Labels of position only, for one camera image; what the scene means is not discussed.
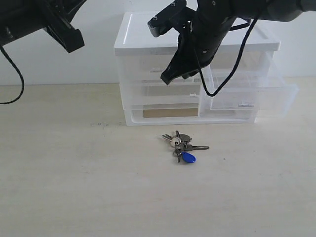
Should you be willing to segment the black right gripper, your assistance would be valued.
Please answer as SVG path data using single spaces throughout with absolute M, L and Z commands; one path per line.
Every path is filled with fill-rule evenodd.
M 176 78 L 198 73 L 196 60 L 208 65 L 235 21 L 231 0 L 198 0 L 191 26 L 178 37 L 178 49 L 160 78 L 169 85 Z

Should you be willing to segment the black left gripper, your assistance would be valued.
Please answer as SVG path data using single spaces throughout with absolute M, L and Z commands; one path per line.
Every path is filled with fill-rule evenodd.
M 86 0 L 38 0 L 37 7 L 47 25 L 45 31 L 68 53 L 85 46 L 81 31 L 71 21 Z

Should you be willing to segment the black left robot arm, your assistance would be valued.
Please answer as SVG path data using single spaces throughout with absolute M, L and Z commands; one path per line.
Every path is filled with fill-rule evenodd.
M 38 30 L 45 30 L 71 52 L 84 46 L 80 30 L 71 25 L 84 0 L 2 0 L 0 43 L 6 45 Z

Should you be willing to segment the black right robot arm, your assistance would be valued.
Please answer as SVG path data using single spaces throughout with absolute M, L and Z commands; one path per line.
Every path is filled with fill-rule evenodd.
M 49 0 L 44 4 L 48 7 L 44 30 L 70 53 L 84 46 L 80 30 L 70 22 L 86 0 L 64 2 Z M 178 77 L 186 79 L 201 73 L 212 62 L 227 33 L 245 27 L 232 26 L 237 18 L 242 18 L 249 28 L 225 84 L 237 70 L 246 41 L 258 20 L 289 22 L 307 11 L 316 11 L 315 0 L 197 0 L 196 10 L 188 8 L 186 0 L 175 0 L 147 23 L 154 37 L 172 28 L 179 33 L 177 51 L 160 78 L 170 84 Z

